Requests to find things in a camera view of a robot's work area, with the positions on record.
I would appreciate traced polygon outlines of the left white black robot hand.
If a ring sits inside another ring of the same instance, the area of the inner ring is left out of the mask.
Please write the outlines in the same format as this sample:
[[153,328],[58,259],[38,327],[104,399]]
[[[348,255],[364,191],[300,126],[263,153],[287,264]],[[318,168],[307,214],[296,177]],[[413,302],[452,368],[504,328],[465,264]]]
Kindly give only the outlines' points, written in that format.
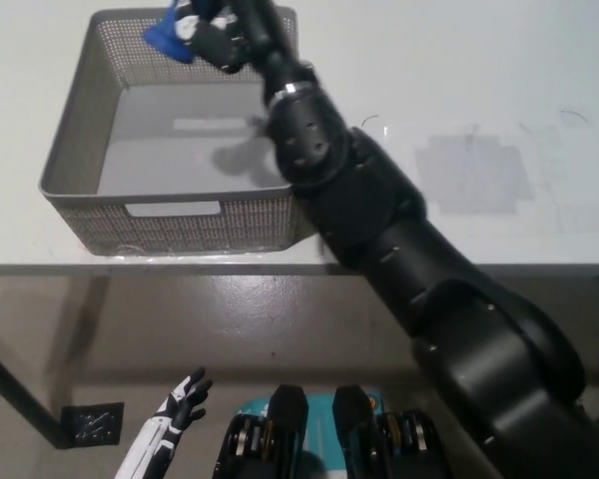
[[144,423],[122,461],[115,479],[162,479],[183,433],[205,414],[213,380],[200,367],[182,380]]

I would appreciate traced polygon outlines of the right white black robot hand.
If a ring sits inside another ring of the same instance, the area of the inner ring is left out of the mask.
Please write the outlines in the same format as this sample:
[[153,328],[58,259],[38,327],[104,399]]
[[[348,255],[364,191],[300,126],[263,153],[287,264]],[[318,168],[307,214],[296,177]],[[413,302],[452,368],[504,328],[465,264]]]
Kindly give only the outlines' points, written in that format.
[[174,32],[193,54],[221,72],[249,64],[261,77],[269,103],[291,84],[315,84],[310,66],[296,54],[272,1],[182,1],[174,10]]

